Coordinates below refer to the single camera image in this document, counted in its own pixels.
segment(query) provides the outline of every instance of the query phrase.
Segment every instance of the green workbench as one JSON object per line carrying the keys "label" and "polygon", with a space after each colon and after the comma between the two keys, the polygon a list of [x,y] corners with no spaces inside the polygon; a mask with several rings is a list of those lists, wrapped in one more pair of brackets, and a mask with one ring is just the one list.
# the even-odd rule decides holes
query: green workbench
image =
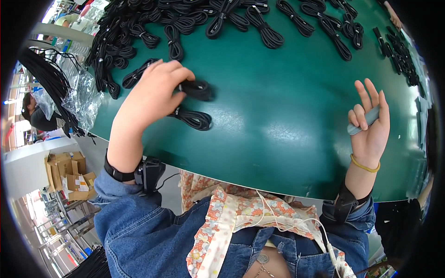
{"label": "green workbench", "polygon": [[[271,11],[264,18],[286,40],[276,50],[263,45],[253,26],[243,33],[229,20],[216,40],[206,38],[205,25],[189,36],[181,35],[182,64],[212,84],[216,93],[213,102],[187,98],[183,105],[210,114],[213,127],[197,131],[177,119],[161,119],[144,132],[144,155],[255,189],[334,199],[352,152],[346,126],[348,111],[360,103],[354,81],[368,77],[377,90],[385,91],[391,112],[391,132],[374,200],[402,200],[415,194],[426,167],[418,139],[416,98],[420,91],[409,87],[381,55],[372,28],[377,26],[386,34],[385,27],[391,25],[388,15],[375,0],[348,0],[359,13],[356,21],[364,27],[364,47],[356,51],[338,32],[352,53],[352,61],[345,62],[317,19],[300,12],[301,2],[289,2],[316,30],[311,37],[303,37],[276,9],[275,0],[269,0]],[[326,5],[326,14],[342,20],[343,12]],[[168,60],[163,26],[148,24],[146,29],[161,37],[161,43],[147,49],[136,40],[133,46],[138,55],[126,69],[112,71],[117,83],[150,57]],[[129,92],[122,89],[117,100],[106,94],[91,133],[109,140],[113,118]]]}

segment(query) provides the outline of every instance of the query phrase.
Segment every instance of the black wrist device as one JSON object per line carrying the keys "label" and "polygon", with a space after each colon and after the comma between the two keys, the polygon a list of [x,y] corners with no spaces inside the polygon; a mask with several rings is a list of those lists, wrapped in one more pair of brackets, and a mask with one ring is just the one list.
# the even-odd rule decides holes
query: black wrist device
{"label": "black wrist device", "polygon": [[357,200],[354,195],[347,189],[344,180],[341,183],[338,192],[338,199],[335,203],[334,218],[337,223],[342,224],[346,222],[348,215],[356,209],[358,205],[364,204],[371,197],[371,192],[363,199]]}
{"label": "black wrist device", "polygon": [[145,160],[141,159],[141,162],[134,172],[122,173],[109,164],[107,155],[105,155],[104,168],[116,181],[125,182],[135,180],[136,184],[144,185],[144,192],[148,194],[157,191],[156,185],[164,174],[166,165],[155,157],[147,157]]}

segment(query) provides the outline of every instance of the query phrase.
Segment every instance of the floral apron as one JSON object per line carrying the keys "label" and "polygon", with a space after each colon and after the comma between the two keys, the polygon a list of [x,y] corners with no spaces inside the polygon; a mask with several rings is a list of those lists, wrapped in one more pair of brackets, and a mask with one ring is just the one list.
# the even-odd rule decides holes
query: floral apron
{"label": "floral apron", "polygon": [[[232,234],[253,226],[275,227],[315,240],[323,252],[320,229],[314,220],[316,207],[303,206],[293,197],[280,199],[267,192],[257,191],[180,170],[182,211],[188,211],[197,201],[211,196],[206,222],[194,236],[194,246],[186,258],[192,278],[216,278],[224,262]],[[337,265],[344,265],[344,277],[355,278],[345,262],[344,252],[338,250]]]}

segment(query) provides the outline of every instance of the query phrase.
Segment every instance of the denim jacket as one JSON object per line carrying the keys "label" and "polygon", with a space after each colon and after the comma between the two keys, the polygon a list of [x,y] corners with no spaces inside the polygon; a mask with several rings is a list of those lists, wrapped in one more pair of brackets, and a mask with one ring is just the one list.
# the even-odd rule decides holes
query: denim jacket
{"label": "denim jacket", "polygon": [[[205,222],[210,197],[177,216],[161,207],[159,192],[145,195],[142,186],[118,182],[104,170],[94,188],[98,197],[91,202],[102,208],[94,224],[112,277],[190,277],[186,256]],[[372,199],[352,212],[344,224],[336,224],[333,213],[333,202],[325,201],[320,220],[329,242],[345,252],[354,272],[367,268],[368,237],[364,231],[375,222]],[[329,254],[322,253],[315,241],[274,227],[250,227],[233,234],[219,277],[243,277],[268,239],[284,257],[292,277],[312,278],[316,272],[333,276]]]}

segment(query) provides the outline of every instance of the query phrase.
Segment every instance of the white wall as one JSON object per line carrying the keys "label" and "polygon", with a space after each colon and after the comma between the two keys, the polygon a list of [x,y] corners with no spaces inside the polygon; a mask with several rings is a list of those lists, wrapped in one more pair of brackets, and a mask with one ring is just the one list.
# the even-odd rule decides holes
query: white wall
{"label": "white wall", "polygon": [[4,174],[8,197],[16,200],[48,186],[45,157],[50,153],[80,151],[74,139],[63,137],[13,150],[5,154]]}

